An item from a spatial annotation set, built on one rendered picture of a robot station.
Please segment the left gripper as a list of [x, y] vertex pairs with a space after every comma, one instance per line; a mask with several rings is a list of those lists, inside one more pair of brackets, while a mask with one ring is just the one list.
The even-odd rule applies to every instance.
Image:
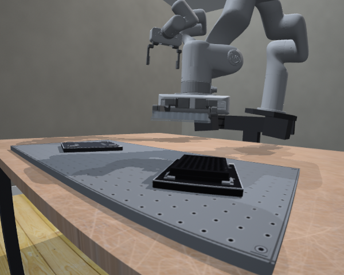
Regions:
[[211, 119], [212, 116], [217, 116], [217, 114], [229, 114], [230, 96], [216, 96], [205, 93], [159, 94], [158, 105], [153, 105], [153, 111], [209, 112], [208, 118]]

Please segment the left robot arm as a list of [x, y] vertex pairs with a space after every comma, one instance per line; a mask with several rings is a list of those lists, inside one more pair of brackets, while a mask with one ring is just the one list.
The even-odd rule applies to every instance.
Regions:
[[[284, 14], [280, 0], [226, 0], [222, 14], [205, 41], [192, 40], [183, 46], [181, 93], [217, 93], [212, 79], [241, 69], [242, 53], [230, 44], [249, 26], [257, 7], [267, 45], [267, 69], [261, 108], [283, 111], [288, 80], [287, 62], [305, 62], [308, 38], [301, 14]], [[222, 45], [220, 45], [222, 44]], [[274, 110], [275, 109], [275, 110]]]

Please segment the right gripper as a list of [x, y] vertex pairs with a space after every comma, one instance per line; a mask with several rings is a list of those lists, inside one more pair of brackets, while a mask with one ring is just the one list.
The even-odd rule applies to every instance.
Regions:
[[166, 45], [166, 46], [172, 46], [173, 49], [177, 50], [178, 53], [178, 58], [176, 61], [176, 69], [179, 69], [179, 58], [180, 58], [180, 53], [182, 53], [182, 50], [179, 49], [179, 46], [182, 45], [182, 34], [179, 33], [172, 39], [167, 39], [165, 38], [162, 33], [161, 33], [161, 28], [158, 27], [153, 27], [150, 31], [150, 42], [152, 44], [149, 44], [147, 47], [147, 57], [146, 57], [146, 65], [150, 64], [150, 56], [149, 56], [149, 51], [150, 48], [154, 48], [154, 45]]

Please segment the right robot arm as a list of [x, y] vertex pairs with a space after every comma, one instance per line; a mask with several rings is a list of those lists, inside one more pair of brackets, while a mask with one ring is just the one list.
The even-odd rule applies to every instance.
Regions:
[[177, 0], [171, 7], [174, 16], [162, 27], [161, 33], [172, 39], [182, 33], [183, 44], [195, 40], [195, 36], [207, 33], [207, 18], [203, 9], [192, 10], [185, 0]]

